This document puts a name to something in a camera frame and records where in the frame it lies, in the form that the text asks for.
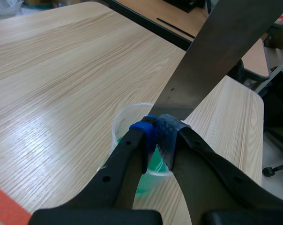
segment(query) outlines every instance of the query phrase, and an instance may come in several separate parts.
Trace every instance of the orange tape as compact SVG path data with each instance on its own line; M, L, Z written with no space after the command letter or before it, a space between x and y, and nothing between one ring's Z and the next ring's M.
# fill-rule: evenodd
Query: orange tape
M0 222L5 225L25 225L31 214L0 189Z

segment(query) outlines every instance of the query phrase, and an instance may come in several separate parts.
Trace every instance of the plastic cup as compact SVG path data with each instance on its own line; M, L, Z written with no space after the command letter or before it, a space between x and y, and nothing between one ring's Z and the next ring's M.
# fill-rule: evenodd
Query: plastic cup
M149 103L138 103L127 105L118 112L112 123L112 147L110 154L127 133L129 127L148 115L152 106ZM156 148L148 165L147 172L141 176L135 195L142 195L149 192L159 182L170 176L172 176L172 172L168 170Z

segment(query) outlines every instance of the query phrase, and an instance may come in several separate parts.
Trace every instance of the blue plastic piece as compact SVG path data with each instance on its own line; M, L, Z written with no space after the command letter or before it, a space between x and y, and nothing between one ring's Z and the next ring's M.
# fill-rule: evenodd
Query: blue plastic piece
M151 115L145 116L144 118L154 118L157 120L156 116ZM153 127L153 125L150 123L139 121L135 124L132 124L129 129L132 128L143 130L146 133L146 149L144 151L146 164L144 165L144 168L142 170L142 174L145 174L157 145L157 127Z
M170 171L172 171L173 167L178 132L185 127L190 128L190 125L173 116L162 114L158 118L157 145L160 155Z

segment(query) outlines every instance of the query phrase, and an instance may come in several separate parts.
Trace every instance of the metal blade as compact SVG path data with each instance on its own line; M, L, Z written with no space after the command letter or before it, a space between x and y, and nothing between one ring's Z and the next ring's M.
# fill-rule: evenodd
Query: metal blade
M220 0L150 111L180 120L283 13L283 0Z

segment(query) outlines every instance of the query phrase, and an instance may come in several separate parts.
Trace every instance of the desk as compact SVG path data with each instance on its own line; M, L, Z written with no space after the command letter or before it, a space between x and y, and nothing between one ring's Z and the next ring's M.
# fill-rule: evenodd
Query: desk
M191 12L186 13L163 0L116 1L190 41L193 41L194 38L159 21L158 18L195 37L209 16L208 12L202 8L195 7ZM242 57L242 60L247 71L255 76L261 77L262 80L268 79L268 65L264 53L263 41L261 39Z
M106 158L116 113L154 103L184 53L95 2L0 21L0 189L30 213L71 199ZM225 77L186 122L261 183L256 93ZM190 223L174 178L134 207Z

